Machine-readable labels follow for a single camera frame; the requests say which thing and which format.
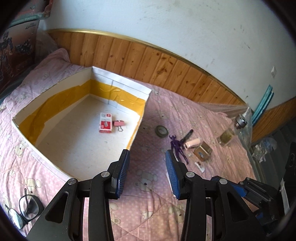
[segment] purple toy figure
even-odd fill
[[[175,149],[175,153],[176,153],[176,157],[178,159],[178,161],[181,161],[180,159],[180,156],[179,156],[179,153],[181,153],[182,157],[185,159],[186,161],[186,164],[188,164],[188,160],[187,160],[187,157],[184,155],[181,147],[184,149],[183,145],[181,144],[180,141],[176,140],[177,136],[169,136],[172,141],[170,142],[170,147],[172,150]]]

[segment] eyeglasses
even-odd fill
[[[5,207],[8,209],[8,217],[19,230],[38,217],[44,210],[40,199],[35,195],[27,194],[27,189],[25,189],[25,195],[19,200],[20,214],[6,205]]]

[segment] red toy packaging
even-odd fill
[[[101,113],[99,132],[111,133],[112,131],[112,115],[110,113]]]

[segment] wooden paneling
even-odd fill
[[[214,77],[145,44],[92,33],[55,31],[50,35],[74,64],[163,87],[195,102],[243,104]]]
[[[267,110],[253,128],[252,142],[270,134],[287,121],[296,117],[296,97]]]

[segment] pink bedspread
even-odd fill
[[[6,205],[19,211],[18,200],[24,195],[25,188],[39,196],[46,206],[69,179],[27,146],[11,126],[11,120],[44,90],[83,68],[70,64],[66,50],[59,49],[31,71],[0,106],[0,194],[4,210],[7,211]],[[205,169],[203,173],[195,164],[197,157],[186,152],[189,160],[187,168],[203,178],[219,175],[238,182],[246,176],[255,177],[238,138],[224,148],[217,143],[216,136],[230,119],[170,91],[144,85],[153,91],[131,148],[124,192],[119,200],[109,201],[113,234],[115,240],[121,241],[177,241],[182,231],[186,202],[179,202],[172,195],[164,162],[170,139],[160,138],[154,133],[157,125],[165,126],[170,135],[174,134],[178,139],[194,129],[192,138],[199,137],[211,146],[213,153],[210,160],[201,162]],[[85,204],[85,224],[87,209],[88,200]],[[30,222],[22,233],[26,235],[33,224]],[[207,230],[210,240],[210,220]],[[84,225],[83,238],[88,240],[87,225]]]

